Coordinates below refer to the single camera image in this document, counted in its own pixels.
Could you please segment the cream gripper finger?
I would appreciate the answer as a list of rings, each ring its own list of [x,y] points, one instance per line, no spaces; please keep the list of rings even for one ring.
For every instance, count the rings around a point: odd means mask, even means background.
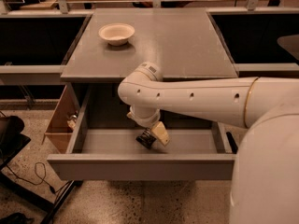
[[[161,121],[158,121],[155,125],[152,126],[151,132],[159,140],[159,142],[165,147],[170,141],[169,134],[164,127],[164,124]]]

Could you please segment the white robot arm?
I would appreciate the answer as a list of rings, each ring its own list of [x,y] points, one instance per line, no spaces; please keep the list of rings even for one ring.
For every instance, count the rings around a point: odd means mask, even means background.
[[[230,224],[299,224],[299,83],[247,77],[154,82],[128,77],[119,96],[142,108],[245,129],[235,154]]]

